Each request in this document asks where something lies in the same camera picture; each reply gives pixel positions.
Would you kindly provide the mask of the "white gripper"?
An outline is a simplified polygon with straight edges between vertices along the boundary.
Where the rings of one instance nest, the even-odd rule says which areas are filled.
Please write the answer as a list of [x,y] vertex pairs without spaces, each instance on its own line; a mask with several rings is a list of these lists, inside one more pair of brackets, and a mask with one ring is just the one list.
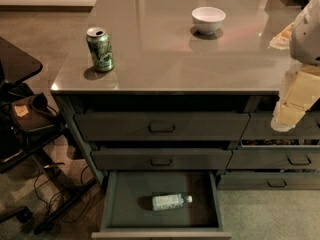
[[[290,37],[294,23],[287,25],[272,38],[269,46],[279,50],[290,48]],[[277,103],[271,119],[271,128],[278,132],[294,129],[298,122],[320,98],[320,67],[303,65],[294,75],[285,95],[285,105]]]

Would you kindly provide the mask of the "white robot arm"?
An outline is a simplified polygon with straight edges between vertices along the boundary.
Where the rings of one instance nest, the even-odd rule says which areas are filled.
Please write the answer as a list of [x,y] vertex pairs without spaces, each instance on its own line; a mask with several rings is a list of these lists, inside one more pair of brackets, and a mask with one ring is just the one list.
[[287,132],[320,98],[320,0],[310,0],[270,46],[288,49],[290,56],[301,63],[285,73],[271,119],[273,130]]

